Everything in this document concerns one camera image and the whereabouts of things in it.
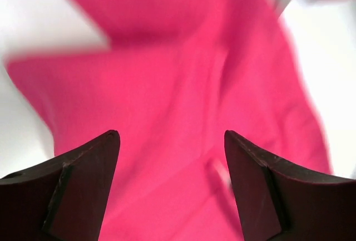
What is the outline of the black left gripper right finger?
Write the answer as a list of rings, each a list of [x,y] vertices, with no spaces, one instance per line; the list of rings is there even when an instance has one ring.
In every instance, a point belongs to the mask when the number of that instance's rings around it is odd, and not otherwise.
[[[224,135],[245,240],[354,240],[355,180],[310,170]]]

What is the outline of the pink trousers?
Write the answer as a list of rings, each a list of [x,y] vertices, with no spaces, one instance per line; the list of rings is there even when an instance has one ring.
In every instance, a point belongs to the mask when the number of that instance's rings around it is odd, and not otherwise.
[[[12,58],[7,71],[55,154],[117,130],[101,240],[241,240],[210,167],[233,130],[330,173],[327,149],[268,0],[76,0],[111,49]]]

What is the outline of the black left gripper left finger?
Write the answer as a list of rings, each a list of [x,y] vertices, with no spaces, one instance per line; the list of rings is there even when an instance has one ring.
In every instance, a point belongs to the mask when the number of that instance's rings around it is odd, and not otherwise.
[[[110,130],[1,178],[1,240],[98,240],[119,148]]]

